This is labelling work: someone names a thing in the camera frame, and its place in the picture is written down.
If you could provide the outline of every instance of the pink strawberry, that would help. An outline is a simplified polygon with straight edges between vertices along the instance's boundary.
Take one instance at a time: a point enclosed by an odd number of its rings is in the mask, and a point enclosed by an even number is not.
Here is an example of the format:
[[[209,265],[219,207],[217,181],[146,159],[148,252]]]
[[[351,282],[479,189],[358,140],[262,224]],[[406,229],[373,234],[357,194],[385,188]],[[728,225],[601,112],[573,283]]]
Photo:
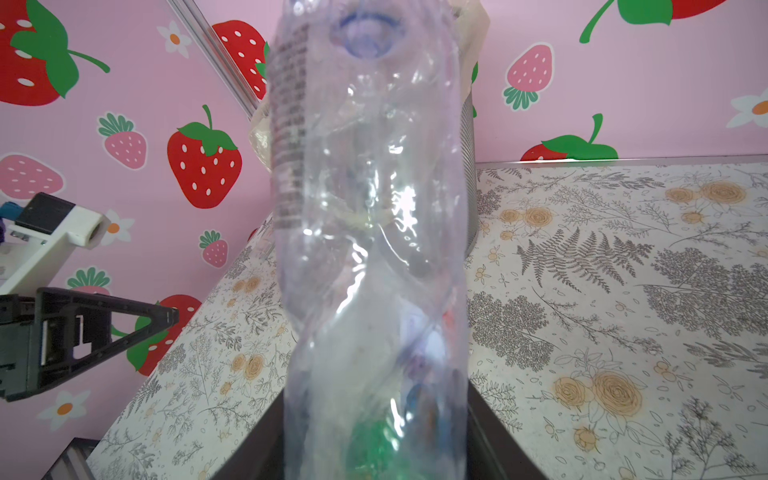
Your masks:
[[[203,260],[216,268],[221,268],[227,262],[229,246],[227,242],[221,240],[221,233],[206,230],[203,235],[200,235],[200,248],[203,249]]]
[[[29,200],[37,192],[55,194],[64,190],[64,178],[39,160],[22,154],[0,160],[0,191],[14,200]]]
[[[98,121],[101,124],[98,133],[107,138],[104,140],[107,153],[131,170],[142,168],[147,161],[147,141],[140,133],[133,131],[134,122],[122,115],[115,118],[111,113]]]
[[[67,285],[76,292],[110,295],[109,290],[105,288],[109,282],[107,272],[99,270],[96,273],[96,267],[92,266],[87,273],[83,270],[75,272],[74,277],[67,280]]]
[[[528,110],[538,101],[538,92],[545,90],[554,74],[554,51],[548,43],[537,43],[520,55],[507,72],[509,88],[504,90],[507,105],[512,110]]]

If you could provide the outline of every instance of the strawberry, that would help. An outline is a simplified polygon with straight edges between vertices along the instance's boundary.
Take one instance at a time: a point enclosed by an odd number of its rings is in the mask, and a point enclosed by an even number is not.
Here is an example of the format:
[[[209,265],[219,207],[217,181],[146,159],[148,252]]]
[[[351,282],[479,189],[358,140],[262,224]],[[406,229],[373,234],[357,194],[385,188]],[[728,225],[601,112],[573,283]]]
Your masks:
[[[76,292],[83,293],[100,293],[101,295],[111,295],[109,290],[105,287],[109,285],[109,277],[107,272],[99,270],[96,273],[96,267],[92,266],[88,269],[88,273],[83,270],[78,270],[74,273],[74,276],[67,280],[67,285],[70,289]]]
[[[104,135],[104,149],[115,160],[130,168],[138,170],[147,161],[147,141],[144,136],[134,130],[134,122],[127,121],[122,115],[117,118],[107,113],[107,117],[99,117],[101,127],[98,133]]]
[[[536,160],[564,160],[568,158],[566,154],[561,154],[556,151],[552,151],[546,148],[543,144],[538,144],[525,152],[520,161],[536,161]]]
[[[200,248],[203,249],[203,260],[216,268],[221,268],[227,262],[229,246],[221,240],[221,233],[211,230],[200,235]]]
[[[22,154],[0,160],[0,191],[14,200],[30,200],[37,192],[55,194],[64,190],[64,178],[54,169]]]
[[[179,310],[179,323],[128,349],[126,352],[128,361],[143,376],[149,376],[154,371],[154,367],[157,366],[176,339],[179,338],[181,330],[190,322],[197,309],[200,308],[201,303],[193,296],[172,295],[161,301],[160,305]],[[136,319],[134,331],[143,329],[149,324],[150,320],[148,317],[140,316]],[[127,333],[122,333],[112,326],[112,335],[126,336]]]
[[[168,140],[168,162],[187,200],[213,208],[237,181],[243,158],[229,135],[214,130],[208,105],[203,109],[208,127],[194,121],[179,128]]]
[[[512,63],[507,71],[509,88],[504,90],[507,105],[523,111],[538,101],[538,92],[547,89],[554,74],[554,51],[548,43],[537,43]]]
[[[213,26],[224,48],[240,69],[259,100],[266,94],[266,57],[270,46],[246,22],[230,20]]]
[[[0,25],[0,101],[34,106],[66,97],[80,77],[72,55],[110,71],[69,50],[64,26],[38,0],[2,0]]]
[[[575,160],[615,160],[619,158],[613,147],[593,143],[600,133],[603,125],[603,114],[592,117],[594,129],[589,141],[575,135],[563,135],[551,140],[543,141],[525,152],[520,161],[536,160],[562,160],[573,158]]]
[[[704,13],[726,0],[618,0],[619,14],[625,22],[632,25],[646,25],[649,23],[664,23],[669,25],[673,20],[689,18]],[[594,14],[587,27],[581,33],[579,41],[589,43],[594,26],[603,16],[614,0],[607,0],[605,4]]]

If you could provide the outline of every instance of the black bracket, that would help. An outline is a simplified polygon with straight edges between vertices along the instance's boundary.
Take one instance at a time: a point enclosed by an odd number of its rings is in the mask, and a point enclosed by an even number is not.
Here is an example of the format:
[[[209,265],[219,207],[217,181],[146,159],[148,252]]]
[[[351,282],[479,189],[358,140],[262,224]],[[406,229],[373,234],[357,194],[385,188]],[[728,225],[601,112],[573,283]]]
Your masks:
[[[113,342],[113,312],[150,323]],[[2,295],[0,398],[12,402],[52,389],[178,321],[174,308],[62,288],[39,288],[35,298]],[[88,344],[88,354],[76,355]]]

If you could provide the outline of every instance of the crushed plastic bottle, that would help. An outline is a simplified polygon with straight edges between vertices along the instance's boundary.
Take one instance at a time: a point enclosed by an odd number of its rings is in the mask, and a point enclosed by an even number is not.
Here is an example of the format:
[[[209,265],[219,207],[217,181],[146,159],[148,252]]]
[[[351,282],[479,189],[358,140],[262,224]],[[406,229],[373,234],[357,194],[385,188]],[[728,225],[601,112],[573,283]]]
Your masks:
[[[274,236],[288,480],[463,480],[458,49],[444,0],[284,0]]]

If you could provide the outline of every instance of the gray cylinder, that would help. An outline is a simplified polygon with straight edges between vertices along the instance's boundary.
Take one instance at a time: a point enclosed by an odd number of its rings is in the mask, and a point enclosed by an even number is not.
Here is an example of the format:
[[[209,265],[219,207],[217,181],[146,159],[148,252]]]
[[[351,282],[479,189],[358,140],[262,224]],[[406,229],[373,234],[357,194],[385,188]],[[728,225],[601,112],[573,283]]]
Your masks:
[[[475,248],[478,239],[478,197],[477,174],[475,170],[475,109],[472,106],[472,93],[462,107],[462,156],[464,157],[464,174],[467,177],[467,250],[465,257]]]

